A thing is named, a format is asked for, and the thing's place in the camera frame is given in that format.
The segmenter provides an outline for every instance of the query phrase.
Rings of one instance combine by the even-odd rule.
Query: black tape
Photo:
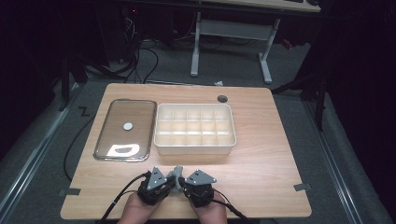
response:
[[[61,189],[58,193],[59,196],[66,196],[66,195],[79,195],[81,189]]]
[[[298,184],[298,185],[294,185],[294,189],[296,191],[300,191],[300,190],[305,190],[305,191],[309,191],[311,190],[311,185],[310,184]]]

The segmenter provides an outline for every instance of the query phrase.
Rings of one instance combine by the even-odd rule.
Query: wooden table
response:
[[[113,100],[152,100],[157,104],[220,104],[228,97],[233,112],[236,145],[229,155],[159,155],[154,144],[146,161],[127,163],[97,161],[95,144]],[[100,219],[123,187],[136,176],[158,166],[167,175],[175,166],[183,176],[201,169],[218,182],[213,187],[224,193],[233,206],[247,217],[308,217],[311,207],[303,190],[272,93],[265,88],[204,87],[171,85],[110,84],[92,125],[86,146],[70,188],[79,195],[67,195],[61,216],[65,219]],[[137,189],[140,181],[131,189]],[[109,218],[119,218],[127,195]],[[152,218],[195,218],[188,200],[171,193]],[[235,217],[228,211],[228,217]]]

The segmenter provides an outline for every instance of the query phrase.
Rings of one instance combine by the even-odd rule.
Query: plastic organizer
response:
[[[228,105],[158,106],[154,144],[163,155],[229,154],[236,144]]]

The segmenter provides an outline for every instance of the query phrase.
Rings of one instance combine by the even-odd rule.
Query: table leg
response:
[[[198,66],[199,66],[199,36],[201,33],[201,12],[197,12],[197,22],[195,25],[195,44],[194,44],[194,52],[192,53],[192,62],[191,62],[191,76],[198,76]]]
[[[267,44],[265,46],[264,52],[259,54],[260,64],[262,66],[262,75],[264,76],[264,82],[266,84],[272,83],[270,70],[268,69],[267,57],[270,52],[271,46],[274,42],[274,38],[275,38],[277,27],[279,26],[279,23],[280,23],[280,19],[276,19],[273,24],[273,27],[271,29],[271,32],[269,34],[269,38],[267,40]]]

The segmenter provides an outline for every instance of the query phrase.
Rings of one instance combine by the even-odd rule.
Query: human hand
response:
[[[214,191],[214,200],[225,203],[224,199],[221,195]],[[227,223],[227,213],[224,205],[219,203],[211,202],[207,206],[204,207],[194,207],[192,203],[190,203],[192,209],[197,214],[199,221],[201,224],[226,224]]]
[[[125,204],[121,219],[118,224],[146,223],[152,213],[154,213],[158,206],[160,206],[161,202],[162,201],[159,201],[154,205],[148,205],[140,200],[136,192],[131,194]]]

